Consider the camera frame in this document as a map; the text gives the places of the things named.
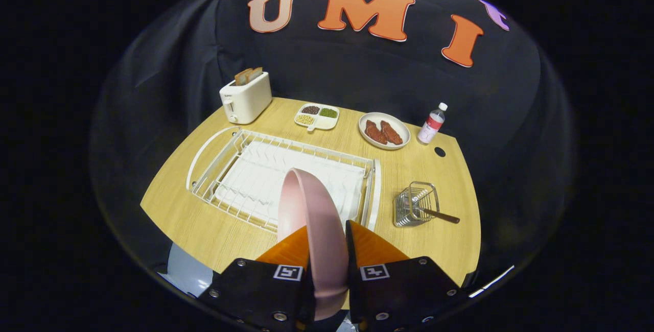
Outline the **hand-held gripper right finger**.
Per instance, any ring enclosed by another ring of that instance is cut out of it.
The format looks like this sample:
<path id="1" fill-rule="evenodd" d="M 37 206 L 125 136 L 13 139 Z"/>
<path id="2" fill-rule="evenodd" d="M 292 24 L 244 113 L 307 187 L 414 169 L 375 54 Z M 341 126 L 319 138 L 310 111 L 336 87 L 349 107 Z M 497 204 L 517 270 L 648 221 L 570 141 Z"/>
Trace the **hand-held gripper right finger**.
<path id="1" fill-rule="evenodd" d="M 346 222 L 345 236 L 357 330 L 418 331 L 462 307 L 462 289 L 429 257 L 410 258 L 355 221 Z"/>

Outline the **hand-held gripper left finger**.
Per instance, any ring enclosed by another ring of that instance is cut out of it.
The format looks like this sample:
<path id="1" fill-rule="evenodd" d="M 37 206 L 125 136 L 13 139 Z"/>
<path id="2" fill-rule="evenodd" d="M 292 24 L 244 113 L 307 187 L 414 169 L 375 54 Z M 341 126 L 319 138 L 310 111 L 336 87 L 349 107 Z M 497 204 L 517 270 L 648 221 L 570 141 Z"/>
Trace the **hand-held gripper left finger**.
<path id="1" fill-rule="evenodd" d="M 314 290 L 303 226 L 257 259 L 234 259 L 215 272 L 198 300 L 250 329 L 305 331 L 315 318 Z"/>

